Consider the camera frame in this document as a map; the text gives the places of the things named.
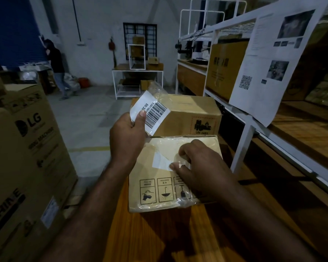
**barcode label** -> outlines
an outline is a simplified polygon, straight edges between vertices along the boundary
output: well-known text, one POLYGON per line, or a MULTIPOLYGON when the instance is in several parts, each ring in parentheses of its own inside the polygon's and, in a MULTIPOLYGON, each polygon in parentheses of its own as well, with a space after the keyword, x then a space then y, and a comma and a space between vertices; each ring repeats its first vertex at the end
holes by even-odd
POLYGON ((155 103, 152 108, 147 112, 146 125, 153 128, 167 108, 161 103, 155 103))
POLYGON ((250 86, 251 78, 252 77, 250 77, 250 76, 243 75, 241 83, 239 84, 239 87, 243 88, 245 90, 248 90, 249 86, 250 86))
POLYGON ((133 122, 136 120, 136 116, 141 110, 147 112, 144 129, 150 136, 153 136, 160 124, 170 113, 170 109, 158 102, 148 91, 143 93, 130 110, 130 117, 133 122))

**forearm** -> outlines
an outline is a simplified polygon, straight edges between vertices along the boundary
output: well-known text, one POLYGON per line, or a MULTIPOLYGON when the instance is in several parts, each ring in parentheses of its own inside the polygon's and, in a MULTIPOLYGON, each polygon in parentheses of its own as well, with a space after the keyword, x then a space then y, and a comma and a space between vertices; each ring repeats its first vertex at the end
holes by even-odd
POLYGON ((120 191, 130 171, 112 162, 107 166, 40 262, 102 260, 120 191))
POLYGON ((262 258, 272 261, 319 261, 317 254, 238 183, 220 193, 218 201, 263 247, 262 258))

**printed photo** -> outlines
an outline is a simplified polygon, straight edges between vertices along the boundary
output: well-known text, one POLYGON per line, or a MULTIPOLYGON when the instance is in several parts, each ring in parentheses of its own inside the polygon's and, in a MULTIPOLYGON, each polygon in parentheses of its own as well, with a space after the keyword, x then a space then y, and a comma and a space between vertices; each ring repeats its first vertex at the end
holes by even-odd
POLYGON ((266 77, 282 81, 288 64, 289 61, 272 61, 266 77))
POLYGON ((284 17, 278 38, 293 38, 304 35, 307 25, 315 10, 284 17))
POLYGON ((295 42, 295 45, 294 45, 294 48, 299 48, 301 41, 302 41, 302 38, 297 38, 296 42, 295 42))

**black pipe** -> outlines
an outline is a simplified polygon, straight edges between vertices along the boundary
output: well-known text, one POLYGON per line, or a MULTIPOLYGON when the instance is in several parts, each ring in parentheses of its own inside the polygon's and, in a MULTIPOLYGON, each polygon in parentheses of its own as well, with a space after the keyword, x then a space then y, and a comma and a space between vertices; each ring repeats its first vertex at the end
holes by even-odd
POLYGON ((77 13, 76 13, 76 11, 75 11, 75 4, 74 4, 74 0, 72 0, 72 1, 73 1, 73 8, 74 8, 75 21, 77 22, 77 28, 78 28, 79 41, 81 42, 81 37, 80 37, 80 31, 79 31, 79 24, 78 24, 77 13))

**blue shutter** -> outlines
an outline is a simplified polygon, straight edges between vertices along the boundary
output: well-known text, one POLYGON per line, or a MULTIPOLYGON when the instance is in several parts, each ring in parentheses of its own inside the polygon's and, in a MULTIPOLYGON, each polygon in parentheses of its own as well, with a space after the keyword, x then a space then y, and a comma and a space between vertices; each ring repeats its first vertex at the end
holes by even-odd
POLYGON ((9 69, 45 61, 29 0, 0 0, 0 64, 9 69))

